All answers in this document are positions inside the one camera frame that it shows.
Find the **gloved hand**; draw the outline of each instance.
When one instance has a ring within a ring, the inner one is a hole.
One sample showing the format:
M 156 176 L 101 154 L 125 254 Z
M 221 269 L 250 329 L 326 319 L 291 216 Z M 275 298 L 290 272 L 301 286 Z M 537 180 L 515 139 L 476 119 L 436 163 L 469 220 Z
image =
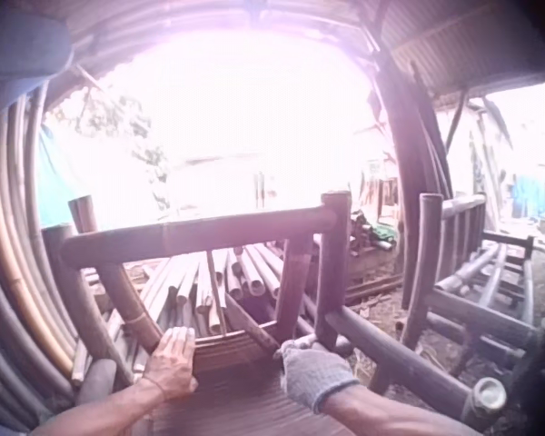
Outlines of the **gloved hand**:
M 287 396 L 319 413 L 323 402 L 332 394 L 359 383 L 349 364 L 331 352 L 301 350 L 294 341 L 280 349 L 284 376 L 281 386 Z

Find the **bamboo chair seat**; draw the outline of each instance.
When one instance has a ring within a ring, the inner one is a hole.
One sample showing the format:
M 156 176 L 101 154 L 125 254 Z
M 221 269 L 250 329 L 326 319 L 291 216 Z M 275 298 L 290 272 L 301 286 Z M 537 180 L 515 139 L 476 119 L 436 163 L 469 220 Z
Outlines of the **bamboo chair seat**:
M 197 376 L 198 390 L 152 415 L 152 432 L 169 436 L 351 435 L 332 418 L 287 398 L 278 362 L 262 361 Z

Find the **roof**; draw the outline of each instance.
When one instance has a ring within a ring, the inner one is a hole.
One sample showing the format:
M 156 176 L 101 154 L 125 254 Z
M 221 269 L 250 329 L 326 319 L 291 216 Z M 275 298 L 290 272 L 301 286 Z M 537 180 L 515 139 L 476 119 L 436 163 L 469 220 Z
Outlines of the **roof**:
M 381 29 L 398 66 L 411 63 L 437 105 L 545 82 L 545 44 L 506 0 L 18 0 L 65 20 L 74 61 L 98 77 L 172 35 L 259 26 L 338 45 L 360 65 L 373 59 L 366 26 Z M 55 104 L 84 78 L 72 71 L 51 82 Z

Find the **forearm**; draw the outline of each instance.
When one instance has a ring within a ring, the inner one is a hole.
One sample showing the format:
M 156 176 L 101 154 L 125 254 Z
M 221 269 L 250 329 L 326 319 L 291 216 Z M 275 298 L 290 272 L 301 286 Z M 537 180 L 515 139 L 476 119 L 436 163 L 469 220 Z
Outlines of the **forearm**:
M 322 406 L 357 436 L 476 436 L 479 433 L 446 416 L 388 400 L 362 386 L 333 394 Z
M 112 436 L 134 424 L 163 401 L 153 383 L 141 379 L 134 386 L 60 415 L 35 429 L 31 436 Z

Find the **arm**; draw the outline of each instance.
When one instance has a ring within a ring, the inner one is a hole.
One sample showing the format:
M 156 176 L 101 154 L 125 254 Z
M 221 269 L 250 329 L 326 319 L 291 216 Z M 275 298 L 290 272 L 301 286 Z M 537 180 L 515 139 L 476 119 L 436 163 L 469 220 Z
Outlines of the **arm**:
M 192 376 L 193 329 L 169 329 L 150 357 L 140 381 L 102 401 L 84 404 L 55 416 L 31 436 L 116 435 L 166 400 L 195 391 Z
M 357 436 L 476 436 L 479 433 L 446 416 L 389 400 L 361 385 L 327 398 L 322 412 Z
M 377 395 L 359 384 L 349 364 L 329 352 L 281 348 L 282 386 L 294 401 L 325 413 L 357 436 L 475 436 L 476 431 L 432 411 Z

